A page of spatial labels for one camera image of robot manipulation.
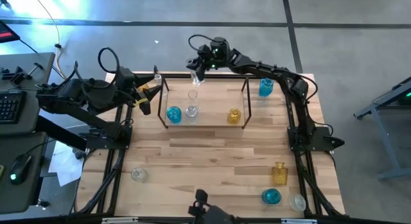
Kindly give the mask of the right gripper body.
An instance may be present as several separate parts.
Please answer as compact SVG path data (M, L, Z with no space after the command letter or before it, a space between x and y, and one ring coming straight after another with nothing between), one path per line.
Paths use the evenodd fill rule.
M201 68L209 71L211 68L211 48L207 45L201 45L197 51L197 57L193 59L193 70L196 71Z

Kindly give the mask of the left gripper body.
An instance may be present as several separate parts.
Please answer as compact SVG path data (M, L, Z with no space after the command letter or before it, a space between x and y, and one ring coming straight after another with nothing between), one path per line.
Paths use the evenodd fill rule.
M143 78L139 74L133 73L130 69L120 67L116 74L115 86L116 101L121 103L135 103L143 99L143 96L138 91L138 87L142 86Z

